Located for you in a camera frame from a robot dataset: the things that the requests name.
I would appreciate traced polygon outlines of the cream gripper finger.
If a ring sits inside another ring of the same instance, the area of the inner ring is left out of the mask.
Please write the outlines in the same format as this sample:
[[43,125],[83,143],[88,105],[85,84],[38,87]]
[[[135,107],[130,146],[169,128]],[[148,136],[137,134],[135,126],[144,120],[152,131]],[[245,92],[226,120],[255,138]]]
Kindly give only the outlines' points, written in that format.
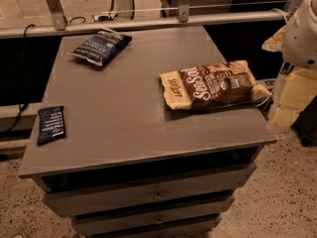
[[281,27],[270,38],[264,41],[262,49],[268,52],[281,52],[282,51],[282,39],[285,33],[285,27]]
[[289,128],[298,117],[299,113],[296,110],[271,106],[268,112],[268,127],[272,130],[284,130]]

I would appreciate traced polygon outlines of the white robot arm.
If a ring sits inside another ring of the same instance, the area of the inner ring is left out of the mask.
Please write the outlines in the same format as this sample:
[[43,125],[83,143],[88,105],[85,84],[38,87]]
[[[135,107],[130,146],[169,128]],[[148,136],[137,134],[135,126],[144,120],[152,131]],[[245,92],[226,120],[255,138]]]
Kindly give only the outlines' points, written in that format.
[[317,95],[317,0],[304,0],[262,49],[281,52],[293,66],[289,75],[277,77],[268,114],[272,126],[290,127]]

